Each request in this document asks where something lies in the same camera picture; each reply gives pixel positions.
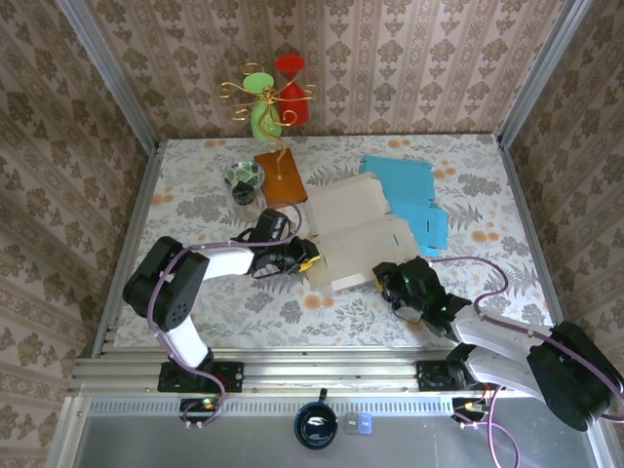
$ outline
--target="black mug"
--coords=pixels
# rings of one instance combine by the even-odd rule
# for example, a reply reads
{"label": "black mug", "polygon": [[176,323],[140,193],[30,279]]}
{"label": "black mug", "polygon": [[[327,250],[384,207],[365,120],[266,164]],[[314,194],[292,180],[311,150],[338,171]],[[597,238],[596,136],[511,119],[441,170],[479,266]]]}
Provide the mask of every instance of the black mug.
{"label": "black mug", "polygon": [[307,449],[324,449],[338,433],[338,418],[325,403],[327,396],[327,388],[322,388],[319,401],[305,405],[294,418],[294,434]]}

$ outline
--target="small bowl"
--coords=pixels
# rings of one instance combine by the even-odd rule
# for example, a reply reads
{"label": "small bowl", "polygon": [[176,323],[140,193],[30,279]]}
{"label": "small bowl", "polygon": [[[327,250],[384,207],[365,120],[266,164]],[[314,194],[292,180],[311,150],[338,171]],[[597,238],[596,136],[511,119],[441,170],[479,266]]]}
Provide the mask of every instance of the small bowl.
{"label": "small bowl", "polygon": [[227,168],[223,181],[230,190],[238,182],[250,183],[254,190],[259,190],[264,183],[264,169],[254,161],[241,161]]}

